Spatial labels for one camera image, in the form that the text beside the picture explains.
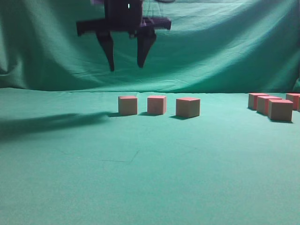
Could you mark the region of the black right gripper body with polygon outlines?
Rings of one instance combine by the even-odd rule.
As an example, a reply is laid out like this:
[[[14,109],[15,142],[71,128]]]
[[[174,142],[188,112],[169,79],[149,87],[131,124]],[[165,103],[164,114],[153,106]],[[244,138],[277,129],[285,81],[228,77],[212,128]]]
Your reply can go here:
[[[94,33],[100,38],[110,38],[111,32],[126,32],[131,38],[152,36],[155,30],[171,29],[171,20],[159,16],[143,16],[142,0],[103,0],[105,16],[100,19],[77,21],[80,37]]]

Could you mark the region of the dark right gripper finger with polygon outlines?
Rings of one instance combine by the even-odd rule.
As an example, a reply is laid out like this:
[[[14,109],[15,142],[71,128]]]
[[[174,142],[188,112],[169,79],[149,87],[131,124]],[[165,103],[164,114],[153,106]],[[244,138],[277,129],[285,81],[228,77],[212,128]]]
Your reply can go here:
[[[153,28],[139,30],[137,33],[137,65],[143,68],[147,55],[155,43],[157,36]]]
[[[113,39],[111,33],[109,31],[97,31],[96,36],[100,46],[102,47],[106,55],[110,71],[113,72],[115,70],[115,67],[113,58]]]

